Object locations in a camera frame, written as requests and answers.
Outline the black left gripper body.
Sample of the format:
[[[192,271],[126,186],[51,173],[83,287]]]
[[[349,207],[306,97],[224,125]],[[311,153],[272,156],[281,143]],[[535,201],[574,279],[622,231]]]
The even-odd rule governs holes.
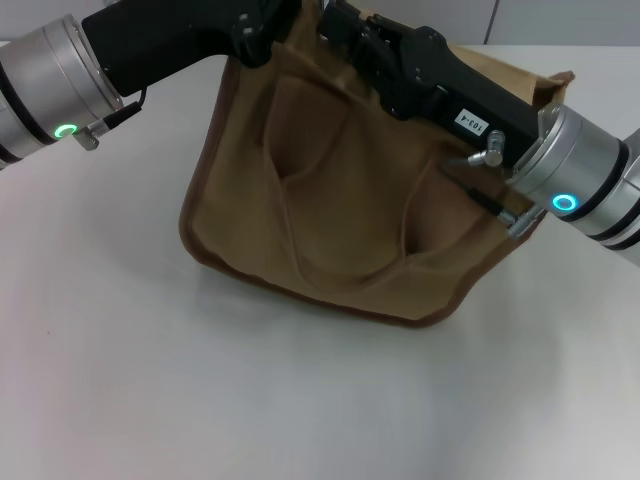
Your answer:
[[[211,56],[268,63],[301,0],[119,0],[82,20],[116,92],[143,90]]]

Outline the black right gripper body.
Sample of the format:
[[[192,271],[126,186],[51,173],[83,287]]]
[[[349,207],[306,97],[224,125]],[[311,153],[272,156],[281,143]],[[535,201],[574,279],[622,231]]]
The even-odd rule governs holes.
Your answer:
[[[537,111],[459,59],[430,27],[372,26],[395,61],[378,89],[383,108],[399,120],[427,120],[483,150],[489,134],[505,137],[504,163],[515,164],[539,138]]]

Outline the khaki canvas food bag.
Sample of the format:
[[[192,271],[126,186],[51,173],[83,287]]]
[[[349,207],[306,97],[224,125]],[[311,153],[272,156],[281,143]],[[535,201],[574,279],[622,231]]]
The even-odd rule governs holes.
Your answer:
[[[454,169],[466,145],[386,114],[315,32],[302,0],[258,69],[226,64],[179,228],[200,263],[283,294],[384,322],[428,326],[521,245],[463,191],[521,214],[493,169]]]

